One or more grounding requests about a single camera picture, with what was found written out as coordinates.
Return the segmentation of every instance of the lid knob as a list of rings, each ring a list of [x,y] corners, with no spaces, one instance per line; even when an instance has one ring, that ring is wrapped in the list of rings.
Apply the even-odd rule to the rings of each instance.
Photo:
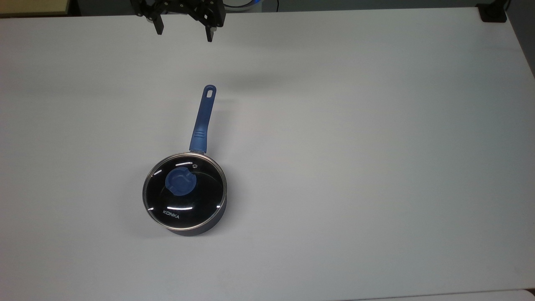
[[[171,170],[165,177],[165,187],[177,197],[187,195],[197,184],[197,177],[185,167]]]

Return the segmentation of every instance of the table surface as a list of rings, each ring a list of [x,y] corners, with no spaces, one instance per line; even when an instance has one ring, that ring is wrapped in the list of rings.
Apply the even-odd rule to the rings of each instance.
[[[0,299],[341,300],[535,286],[535,80],[477,9],[0,20]],[[181,237],[150,169],[208,155]]]

